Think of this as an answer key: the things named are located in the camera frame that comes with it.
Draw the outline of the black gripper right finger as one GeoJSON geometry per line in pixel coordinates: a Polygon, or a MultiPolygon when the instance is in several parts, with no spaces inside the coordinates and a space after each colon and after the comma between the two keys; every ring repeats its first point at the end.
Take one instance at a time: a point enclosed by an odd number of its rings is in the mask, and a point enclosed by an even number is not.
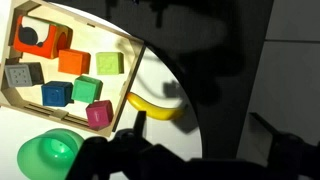
{"type": "Polygon", "coordinates": [[[263,157],[279,156],[284,152],[285,134],[256,112],[249,113],[249,132],[253,145],[263,157]]]}

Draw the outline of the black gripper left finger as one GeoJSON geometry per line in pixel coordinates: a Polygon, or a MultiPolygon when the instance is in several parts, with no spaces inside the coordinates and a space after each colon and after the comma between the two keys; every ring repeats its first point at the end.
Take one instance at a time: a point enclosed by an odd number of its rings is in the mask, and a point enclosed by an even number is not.
{"type": "Polygon", "coordinates": [[[143,130],[144,125],[146,121],[146,112],[145,111],[139,111],[137,113],[135,123],[133,126],[133,133],[136,137],[142,137],[143,136],[143,130]]]}

